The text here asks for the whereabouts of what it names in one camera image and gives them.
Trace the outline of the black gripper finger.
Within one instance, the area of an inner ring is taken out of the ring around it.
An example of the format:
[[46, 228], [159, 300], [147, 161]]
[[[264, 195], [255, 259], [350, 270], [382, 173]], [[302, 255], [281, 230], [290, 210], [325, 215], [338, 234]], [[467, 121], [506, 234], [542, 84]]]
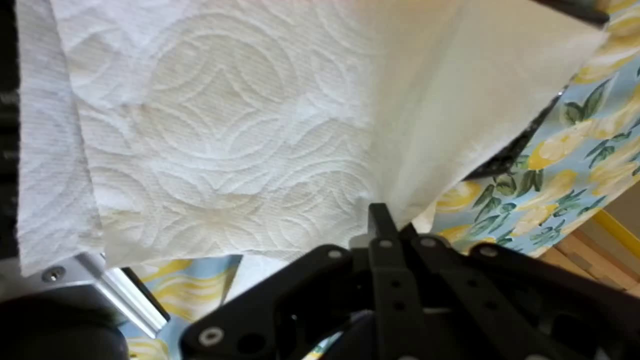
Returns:
[[423, 360], [416, 278], [406, 265], [395, 224], [383, 204], [368, 207], [368, 262], [380, 360]]

